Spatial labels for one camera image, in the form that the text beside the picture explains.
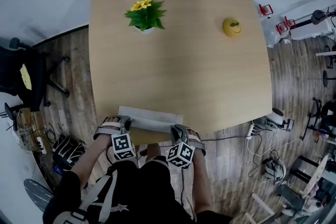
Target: black t-shirt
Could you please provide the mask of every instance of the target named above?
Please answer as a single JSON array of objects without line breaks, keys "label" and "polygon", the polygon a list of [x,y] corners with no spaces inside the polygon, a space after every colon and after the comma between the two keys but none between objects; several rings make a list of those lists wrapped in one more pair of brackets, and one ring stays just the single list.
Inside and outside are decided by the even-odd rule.
[{"label": "black t-shirt", "polygon": [[[174,190],[170,184],[167,168],[158,162],[148,162],[141,169],[134,169],[132,162],[116,163],[107,175],[118,169],[117,184],[114,189],[109,223],[194,223],[190,215],[175,200]],[[101,205],[112,183],[112,176],[103,187],[94,204],[87,210],[90,224],[98,223]],[[55,196],[49,202],[43,223],[52,224],[54,219],[64,211],[73,212],[81,204],[80,182],[78,176],[68,172],[61,180]],[[197,223],[229,223],[231,217],[212,211],[197,214]]]}]

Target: black sleeve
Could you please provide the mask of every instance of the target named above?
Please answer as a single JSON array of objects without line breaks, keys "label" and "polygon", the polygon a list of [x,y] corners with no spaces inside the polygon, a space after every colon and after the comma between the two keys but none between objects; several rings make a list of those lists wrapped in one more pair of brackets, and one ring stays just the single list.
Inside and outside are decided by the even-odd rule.
[{"label": "black sleeve", "polygon": [[221,215],[212,211],[203,211],[197,215],[197,223],[222,223],[229,224],[232,217]]},{"label": "black sleeve", "polygon": [[62,212],[73,212],[80,206],[80,182],[74,172],[67,172],[56,190],[55,196],[48,203],[43,213],[43,223],[53,224]]}]

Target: white flower pot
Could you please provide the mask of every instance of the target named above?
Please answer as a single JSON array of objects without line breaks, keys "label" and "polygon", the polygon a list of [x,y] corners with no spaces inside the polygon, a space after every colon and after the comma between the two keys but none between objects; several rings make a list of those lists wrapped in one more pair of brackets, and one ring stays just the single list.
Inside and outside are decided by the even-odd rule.
[{"label": "white flower pot", "polygon": [[146,29],[145,31],[141,31],[139,28],[135,27],[136,30],[138,30],[142,34],[149,34],[151,31],[154,30],[155,27],[151,27],[149,29]]}]

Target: potted plant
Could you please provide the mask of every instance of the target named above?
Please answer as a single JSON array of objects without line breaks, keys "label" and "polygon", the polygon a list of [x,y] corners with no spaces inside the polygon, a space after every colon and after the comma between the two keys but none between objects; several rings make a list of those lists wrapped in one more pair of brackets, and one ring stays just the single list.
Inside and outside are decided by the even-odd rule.
[{"label": "potted plant", "polygon": [[129,26],[134,26],[142,33],[151,32],[154,27],[164,29],[160,17],[166,10],[159,9],[162,2],[155,2],[154,0],[143,0],[136,2],[133,7],[125,13],[126,18],[130,18]]}]

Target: yellow flower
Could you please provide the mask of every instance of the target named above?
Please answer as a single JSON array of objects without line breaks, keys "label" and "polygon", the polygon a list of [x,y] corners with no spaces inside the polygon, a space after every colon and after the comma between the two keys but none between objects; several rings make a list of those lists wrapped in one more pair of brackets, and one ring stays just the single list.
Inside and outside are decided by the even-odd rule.
[{"label": "yellow flower", "polygon": [[133,12],[133,11],[135,11],[135,10],[140,10],[140,9],[142,9],[143,7],[142,7],[142,3],[143,3],[143,1],[137,1],[134,5],[133,5],[133,7],[131,7],[131,11]]},{"label": "yellow flower", "polygon": [[144,1],[142,1],[142,2],[141,2],[141,6],[142,6],[143,8],[147,8],[147,7],[149,7],[149,6],[152,6],[152,4],[150,3],[150,1],[152,1],[152,0],[144,0]]}]

